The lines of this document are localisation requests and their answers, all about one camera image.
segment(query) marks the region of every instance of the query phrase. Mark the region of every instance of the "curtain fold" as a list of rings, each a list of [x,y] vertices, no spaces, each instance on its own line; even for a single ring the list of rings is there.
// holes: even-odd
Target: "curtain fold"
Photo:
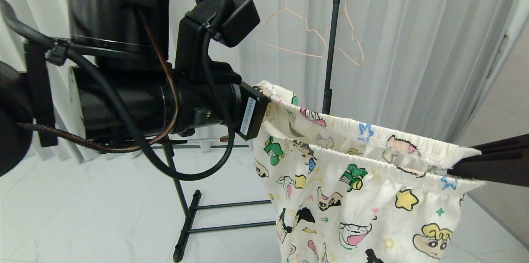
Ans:
[[[51,36],[68,37],[66,0],[8,0],[19,18]],[[254,0],[262,22],[285,7],[285,0]],[[484,92],[491,59],[516,8],[513,0],[342,0],[354,25],[365,61],[357,67],[336,50],[331,114],[408,133],[451,141],[459,136]],[[194,0],[170,0],[170,62],[174,61],[178,24]],[[329,40],[332,0],[288,0],[289,9],[306,18],[309,28]],[[0,59],[24,69],[21,39],[0,24]],[[325,44],[308,33],[292,14],[271,18],[255,30],[272,45],[308,54],[324,54]],[[344,15],[338,19],[336,46],[358,60]],[[321,111],[327,58],[291,54],[257,43],[249,35],[238,47],[212,43],[210,56],[229,62],[248,84],[268,80],[296,92],[300,104]],[[51,67],[55,107],[63,128],[79,134],[69,111],[67,68]],[[198,129],[193,138],[219,137],[225,127]],[[79,161],[96,153],[71,144],[64,152]],[[38,147],[32,149],[36,154]]]

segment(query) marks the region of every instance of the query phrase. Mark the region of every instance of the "black garment rack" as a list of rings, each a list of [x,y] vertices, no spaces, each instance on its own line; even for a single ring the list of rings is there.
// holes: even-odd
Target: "black garment rack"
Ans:
[[[324,114],[329,114],[331,110],[331,99],[332,99],[332,89],[331,89],[331,76],[332,76],[332,65],[333,65],[333,56],[334,56],[334,45],[336,41],[336,28],[338,26],[338,12],[340,8],[340,0],[332,1],[332,16],[331,16],[331,30],[329,35],[329,50],[327,54],[327,67],[325,72],[325,86],[323,91],[323,106],[322,112]],[[172,169],[176,169],[174,162],[172,160],[174,156],[173,146],[171,144],[163,145],[164,154],[167,158],[167,163]],[[238,224],[238,225],[225,225],[218,227],[206,227],[193,229],[193,221],[195,220],[195,215],[198,210],[210,210],[216,208],[227,208],[227,207],[239,207],[239,206],[248,206],[248,205],[261,205],[261,204],[270,204],[270,200],[262,201],[247,201],[247,202],[236,202],[236,203],[226,203],[226,204],[215,204],[215,205],[199,205],[200,198],[202,193],[200,190],[195,190],[193,194],[193,199],[191,205],[187,205],[185,195],[183,193],[182,185],[180,180],[174,179],[174,186],[180,199],[180,204],[182,206],[183,213],[186,217],[183,224],[182,230],[180,231],[180,238],[174,248],[173,261],[180,262],[183,259],[183,254],[189,239],[189,235],[193,233],[204,233],[204,232],[215,232],[222,230],[233,230],[233,229],[244,229],[250,227],[262,227],[270,226],[276,224],[275,221],[270,222],[260,222],[260,223],[248,223],[248,224]]]

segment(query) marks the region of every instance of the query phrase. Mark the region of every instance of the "tile floor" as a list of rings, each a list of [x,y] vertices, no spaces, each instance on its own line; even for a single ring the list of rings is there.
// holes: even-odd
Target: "tile floor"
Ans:
[[[183,172],[211,167],[223,150],[177,150]],[[185,182],[201,204],[260,200],[253,159],[234,150],[218,173]],[[144,157],[76,165],[26,159],[0,179],[2,263],[171,263],[183,224],[174,184]],[[529,263],[529,252],[470,198],[441,263]],[[273,219],[270,205],[204,210],[195,227]],[[280,262],[274,227],[193,234],[183,262]]]

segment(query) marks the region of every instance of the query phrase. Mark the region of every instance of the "clothes hanger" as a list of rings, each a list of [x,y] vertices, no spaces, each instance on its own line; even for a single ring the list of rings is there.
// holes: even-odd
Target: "clothes hanger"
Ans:
[[[321,39],[321,41],[323,42],[323,44],[325,45],[325,54],[323,55],[315,55],[315,54],[307,54],[307,53],[302,53],[302,52],[297,52],[297,51],[294,51],[294,50],[289,50],[289,49],[286,49],[286,48],[281,48],[279,46],[276,46],[276,45],[272,45],[270,43],[266,43],[264,41],[261,41],[257,38],[256,36],[256,33],[257,33],[257,30],[259,28],[255,28],[254,32],[253,32],[253,39],[261,44],[264,44],[264,45],[267,45],[267,46],[270,46],[272,48],[276,48],[276,49],[279,49],[279,50],[283,50],[283,51],[286,51],[286,52],[290,52],[290,53],[294,53],[294,54],[299,54],[299,55],[304,55],[304,56],[310,56],[310,57],[318,57],[318,58],[324,58],[324,57],[327,57],[327,55],[329,54],[328,50],[329,50],[329,47],[327,46],[327,42],[325,41],[325,39],[323,39],[323,36],[321,36],[318,31],[316,31],[315,29],[310,29],[308,27],[308,22],[307,20],[300,16],[299,14],[297,14],[296,12],[293,12],[291,9],[288,8],[288,0],[285,0],[285,9],[283,10],[280,10],[280,11],[277,11],[275,12],[274,14],[268,16],[268,18],[266,18],[265,22],[261,22],[259,25],[263,25],[263,26],[266,26],[266,24],[268,24],[268,21],[273,18],[274,16],[278,16],[279,14],[283,13],[283,12],[288,12],[294,16],[296,16],[297,18],[303,20],[303,22],[305,22],[305,27],[307,29],[307,31],[312,31],[314,33],[316,33],[316,35],[318,35],[319,39]]]
[[[338,45],[334,45],[334,48],[338,49],[338,51],[342,52],[342,54],[347,57],[352,63],[354,63],[355,65],[359,66],[359,67],[362,67],[363,65],[363,62],[364,62],[364,55],[363,55],[363,50],[362,50],[362,46],[360,44],[360,42],[355,39],[355,28],[353,27],[353,23],[351,22],[351,18],[349,18],[349,13],[347,13],[347,0],[346,0],[346,3],[344,4],[343,6],[343,10],[341,12],[338,13],[338,17],[339,16],[342,16],[342,14],[345,14],[346,15],[346,18],[347,18],[347,22],[349,22],[349,25],[351,26],[351,39],[353,40],[353,42],[356,42],[357,45],[358,45],[358,49],[360,50],[360,55],[361,55],[361,58],[362,60],[360,61],[360,63],[358,63],[357,61],[355,61],[351,56],[347,55],[346,52],[344,52],[342,49],[340,49],[338,47]],[[328,24],[327,26],[325,26],[325,28],[323,29],[323,33],[325,33],[325,31],[327,30],[327,28],[329,28],[329,26],[331,26],[330,24]]]
[[[529,134],[472,148],[482,155],[462,159],[449,175],[529,187]]]

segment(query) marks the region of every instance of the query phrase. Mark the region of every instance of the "patterned fabric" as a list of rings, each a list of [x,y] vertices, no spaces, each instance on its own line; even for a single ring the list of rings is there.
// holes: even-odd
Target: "patterned fabric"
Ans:
[[[460,218],[464,194],[484,182],[446,169],[472,148],[297,106],[266,81],[255,170],[276,207],[288,263],[438,261]]]

